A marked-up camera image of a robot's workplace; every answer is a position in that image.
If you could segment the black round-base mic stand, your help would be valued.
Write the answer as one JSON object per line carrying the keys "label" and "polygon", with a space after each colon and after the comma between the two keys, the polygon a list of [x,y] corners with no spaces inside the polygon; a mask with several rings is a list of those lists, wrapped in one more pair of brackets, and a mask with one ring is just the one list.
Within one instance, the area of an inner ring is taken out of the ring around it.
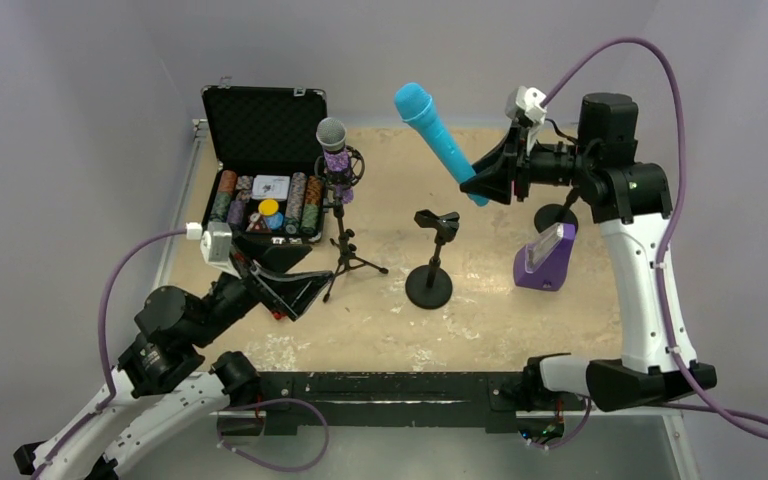
{"label": "black round-base mic stand", "polygon": [[577,216],[571,211],[571,207],[578,201],[577,188],[572,188],[563,204],[546,204],[540,207],[534,215],[534,226],[537,232],[542,233],[555,223],[572,225],[579,229]]}
{"label": "black round-base mic stand", "polygon": [[448,273],[441,268],[441,250],[452,242],[459,230],[460,215],[450,212],[436,215],[428,209],[417,211],[414,221],[420,228],[435,231],[435,250],[426,265],[413,269],[405,282],[405,292],[415,306],[434,310],[444,306],[451,298],[453,284]]}

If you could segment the blue toy microphone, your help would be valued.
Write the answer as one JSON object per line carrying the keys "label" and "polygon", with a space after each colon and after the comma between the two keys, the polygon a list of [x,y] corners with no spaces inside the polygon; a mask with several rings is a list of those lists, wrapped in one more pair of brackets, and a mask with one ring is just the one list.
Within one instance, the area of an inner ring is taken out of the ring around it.
{"label": "blue toy microphone", "polygon": [[433,97],[415,82],[394,94],[394,105],[403,123],[413,129],[458,185],[476,175],[472,164],[441,120]]}

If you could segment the purple glitter microphone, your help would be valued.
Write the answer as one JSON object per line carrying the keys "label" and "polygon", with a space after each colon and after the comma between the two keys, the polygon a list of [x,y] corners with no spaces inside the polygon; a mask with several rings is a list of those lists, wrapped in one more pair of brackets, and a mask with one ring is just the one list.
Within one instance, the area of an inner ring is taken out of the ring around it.
{"label": "purple glitter microphone", "polygon": [[354,200],[354,173],[346,148],[346,135],[344,124],[333,117],[321,120],[316,130],[316,139],[323,150],[327,180],[333,187],[334,199],[342,204],[349,204]]}

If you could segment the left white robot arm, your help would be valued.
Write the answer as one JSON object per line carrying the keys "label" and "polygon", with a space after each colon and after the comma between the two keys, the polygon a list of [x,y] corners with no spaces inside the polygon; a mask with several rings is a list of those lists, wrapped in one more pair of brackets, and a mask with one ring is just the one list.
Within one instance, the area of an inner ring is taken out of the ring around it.
{"label": "left white robot arm", "polygon": [[207,364],[201,349],[257,307],[299,319],[333,280],[300,272],[304,244],[267,245],[230,231],[191,225],[218,279],[203,296],[161,286],[145,300],[133,342],[117,359],[101,352],[104,383],[57,434],[20,446],[19,472],[32,479],[119,479],[151,449],[210,413],[261,412],[290,397],[265,392],[261,374],[239,351]]}

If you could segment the blue small blind chip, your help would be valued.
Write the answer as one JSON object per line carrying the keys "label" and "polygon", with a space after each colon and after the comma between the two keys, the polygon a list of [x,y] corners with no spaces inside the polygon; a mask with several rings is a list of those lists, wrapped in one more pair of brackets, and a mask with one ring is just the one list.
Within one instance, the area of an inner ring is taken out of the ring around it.
{"label": "blue small blind chip", "polygon": [[281,212],[265,215],[264,221],[271,231],[281,231],[284,226],[284,215]]}

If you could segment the triangular all-in marker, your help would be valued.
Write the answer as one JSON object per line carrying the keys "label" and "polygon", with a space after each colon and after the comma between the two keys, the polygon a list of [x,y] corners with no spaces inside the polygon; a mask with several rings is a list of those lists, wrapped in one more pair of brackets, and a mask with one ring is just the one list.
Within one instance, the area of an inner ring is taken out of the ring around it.
{"label": "triangular all-in marker", "polygon": [[271,228],[269,227],[266,218],[262,214],[255,212],[249,216],[249,222],[245,228],[245,231],[269,233],[271,232]]}

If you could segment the yellow round chip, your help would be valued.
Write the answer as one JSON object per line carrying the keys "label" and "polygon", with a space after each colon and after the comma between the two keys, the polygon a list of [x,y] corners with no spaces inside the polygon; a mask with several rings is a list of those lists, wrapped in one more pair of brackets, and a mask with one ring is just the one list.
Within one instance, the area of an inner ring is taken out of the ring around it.
{"label": "yellow round chip", "polygon": [[280,203],[275,199],[264,199],[258,204],[258,213],[263,217],[271,217],[280,212]]}

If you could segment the white playing card deck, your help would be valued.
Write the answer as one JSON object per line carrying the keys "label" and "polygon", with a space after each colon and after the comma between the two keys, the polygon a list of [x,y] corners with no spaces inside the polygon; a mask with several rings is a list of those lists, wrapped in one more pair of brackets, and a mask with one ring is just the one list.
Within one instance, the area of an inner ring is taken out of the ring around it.
{"label": "white playing card deck", "polygon": [[291,177],[285,175],[257,175],[253,178],[251,198],[285,201],[289,196]]}

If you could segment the black poker chip case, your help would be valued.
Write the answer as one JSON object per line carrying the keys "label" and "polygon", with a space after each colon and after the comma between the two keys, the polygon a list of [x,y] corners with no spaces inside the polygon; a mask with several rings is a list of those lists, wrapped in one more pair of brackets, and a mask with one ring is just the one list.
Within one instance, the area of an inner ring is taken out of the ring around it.
{"label": "black poker chip case", "polygon": [[322,148],[317,126],[328,116],[326,93],[304,87],[207,85],[201,90],[219,167],[211,179],[202,224],[216,220],[215,197],[222,174],[323,178],[316,165]]}

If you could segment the purple metronome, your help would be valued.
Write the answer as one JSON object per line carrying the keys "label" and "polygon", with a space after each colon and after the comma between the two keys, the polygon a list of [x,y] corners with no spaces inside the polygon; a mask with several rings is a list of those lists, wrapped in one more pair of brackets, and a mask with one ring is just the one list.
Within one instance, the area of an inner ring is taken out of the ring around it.
{"label": "purple metronome", "polygon": [[556,292],[564,285],[570,265],[576,227],[554,223],[539,233],[535,241],[523,246],[513,262],[513,281],[517,287]]}

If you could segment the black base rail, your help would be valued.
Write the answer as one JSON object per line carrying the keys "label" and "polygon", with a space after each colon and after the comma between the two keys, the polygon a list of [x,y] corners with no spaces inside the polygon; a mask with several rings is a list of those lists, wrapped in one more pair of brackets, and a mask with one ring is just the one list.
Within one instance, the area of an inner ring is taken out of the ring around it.
{"label": "black base rail", "polygon": [[523,429],[525,412],[579,412],[585,397],[539,390],[523,372],[259,372],[232,354],[187,377],[113,375],[116,395],[104,393],[103,418],[122,422],[128,438],[170,432],[223,409],[252,409],[268,435],[301,426]]}

